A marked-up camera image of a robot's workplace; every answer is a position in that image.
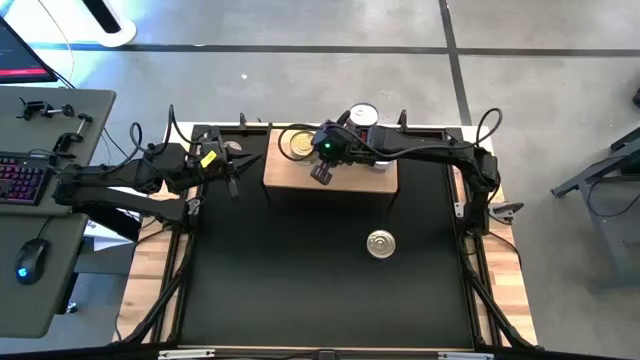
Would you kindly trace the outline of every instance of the wooden table frame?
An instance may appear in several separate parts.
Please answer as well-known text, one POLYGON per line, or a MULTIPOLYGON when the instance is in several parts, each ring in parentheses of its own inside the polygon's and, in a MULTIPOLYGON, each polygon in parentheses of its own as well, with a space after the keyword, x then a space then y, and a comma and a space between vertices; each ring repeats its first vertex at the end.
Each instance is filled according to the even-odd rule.
MULTIPOLYGON (((221 125, 229 126, 230 123, 193 123, 182 122, 179 123, 180 130, 183 134, 189 135, 193 131, 193 127, 196 125, 221 125)), ((251 126, 267 126, 267 124, 250 124, 251 126)), ((465 140, 474 139, 477 128, 474 126, 414 126, 412 128, 425 128, 425 129, 442 129, 442 128, 460 128, 465 140)), ((482 128, 481 133, 486 133, 487 129, 482 128)), ((176 132, 171 134, 170 142, 181 143, 185 148, 188 148, 188 144, 182 141, 176 132)), ((491 141, 487 139, 481 143, 485 149, 492 151, 491 141)), ((460 172, 454 168, 454 179, 456 186, 456 193, 458 199, 465 199, 464 182, 460 172)), ((196 188, 192 188, 189 191, 188 198, 196 196, 196 188)), ((169 199, 177 198, 177 195, 167 192, 166 188, 152 195, 154 199, 169 199)), ((500 203, 504 201, 504 195, 502 189, 498 191, 493 199, 493 202, 500 203)), ((491 231, 496 235, 499 235, 514 244, 513 233, 511 228, 507 225, 500 224, 494 220, 491 220, 491 231)), ((147 236, 158 230, 160 230, 160 224, 155 223, 148 226, 140 233, 140 237, 147 236)), ((169 267, 167 261, 169 259, 170 243, 172 234, 169 232, 162 233, 153 238, 148 239, 144 243, 140 244, 135 251, 133 262, 131 265, 131 271, 129 273, 129 279, 122 299, 122 305, 120 313, 117 319, 117 326, 123 337, 129 335, 136 325, 147 314, 158 295, 163 283, 163 274, 169 267)), ((175 251, 175 262, 173 270, 177 269, 182 261, 184 250, 187 244, 187 234, 180 235, 177 238, 177 246, 172 250, 175 251)), ((469 248, 472 248, 472 240, 467 240, 469 248)), ((523 338, 527 341, 535 344, 537 343, 535 330, 533 327, 533 321, 531 319, 531 313, 529 310, 529 302, 522 278, 520 266, 518 264, 518 258, 505 244, 501 243, 493 236, 485 236, 482 241, 483 255, 486 259, 488 278, 493 292, 494 299, 504 314, 507 316, 511 324, 520 332, 523 338)), ((477 268, 476 256, 471 256, 471 261, 474 267, 477 268)), ((167 304, 166 311, 164 312, 164 320, 162 322, 162 328, 159 329, 160 334, 157 338, 160 341, 167 339, 171 332, 171 327, 174 320, 174 313, 176 308, 176 301, 178 291, 174 293, 171 300, 167 304)), ((475 295, 475 303, 478 313, 478 320, 480 325, 480 333, 484 340, 491 344, 491 327, 489 316, 482 304, 482 301, 475 295)), ((150 335, 145 338, 145 342, 150 340, 150 335)), ((508 344, 506 339, 502 340, 503 344, 508 344)))

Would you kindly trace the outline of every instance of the metal lid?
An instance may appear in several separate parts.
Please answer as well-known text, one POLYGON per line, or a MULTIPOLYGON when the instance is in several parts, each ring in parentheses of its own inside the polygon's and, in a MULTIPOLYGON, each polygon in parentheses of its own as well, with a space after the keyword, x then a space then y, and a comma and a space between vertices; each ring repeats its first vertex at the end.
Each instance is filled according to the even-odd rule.
POLYGON ((303 158, 313 152, 311 145, 313 133, 311 131, 299 131, 291 137, 289 146, 291 147, 291 155, 297 158, 303 158))
POLYGON ((235 141, 225 141, 224 144, 234 150, 242 151, 242 146, 235 141))
POLYGON ((355 104, 349 109, 349 120, 360 126, 371 126, 378 122, 378 109, 367 103, 355 104))
POLYGON ((376 230, 367 238, 367 250, 378 259, 386 259, 396 250, 396 240, 388 231, 376 230))

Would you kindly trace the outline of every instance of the yellow sticker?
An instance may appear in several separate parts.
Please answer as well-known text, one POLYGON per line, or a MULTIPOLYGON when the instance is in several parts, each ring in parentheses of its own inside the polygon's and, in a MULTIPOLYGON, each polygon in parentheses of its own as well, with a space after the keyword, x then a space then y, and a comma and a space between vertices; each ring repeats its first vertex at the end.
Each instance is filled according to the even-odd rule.
POLYGON ((218 157, 218 154, 216 154, 213 150, 211 150, 209 151, 207 156, 203 157, 202 160, 200 160, 200 165, 202 165, 203 168, 206 168, 217 157, 218 157))

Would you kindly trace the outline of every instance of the can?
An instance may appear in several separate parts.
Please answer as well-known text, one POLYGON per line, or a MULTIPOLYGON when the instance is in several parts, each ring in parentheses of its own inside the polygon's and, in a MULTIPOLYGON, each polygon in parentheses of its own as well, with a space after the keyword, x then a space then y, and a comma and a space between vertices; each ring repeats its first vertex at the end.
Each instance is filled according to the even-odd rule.
POLYGON ((396 240, 388 231, 376 230, 367 238, 367 250, 376 259, 386 259, 396 250, 396 240))
POLYGON ((311 131, 298 131, 293 134, 291 140, 289 140, 291 156, 296 159, 309 156, 313 152, 313 145, 311 145, 312 139, 313 133, 311 131))
POLYGON ((376 174, 384 174, 389 166, 391 166, 391 161, 376 161, 375 164, 370 165, 368 168, 376 174))
POLYGON ((378 122, 378 109, 371 104, 357 103, 349 111, 349 121, 356 126, 373 126, 378 122))

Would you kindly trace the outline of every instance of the black mat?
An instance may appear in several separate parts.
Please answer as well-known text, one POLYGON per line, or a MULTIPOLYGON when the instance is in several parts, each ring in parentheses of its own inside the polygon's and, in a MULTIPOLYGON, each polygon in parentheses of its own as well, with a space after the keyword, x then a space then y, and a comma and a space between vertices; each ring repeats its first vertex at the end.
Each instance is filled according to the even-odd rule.
POLYGON ((181 344, 471 347, 444 166, 401 161, 387 212, 388 198, 328 191, 270 191, 269 206, 263 164, 243 175, 237 204, 224 183, 206 190, 181 344), (378 229, 397 241, 384 261, 366 250, 378 229))

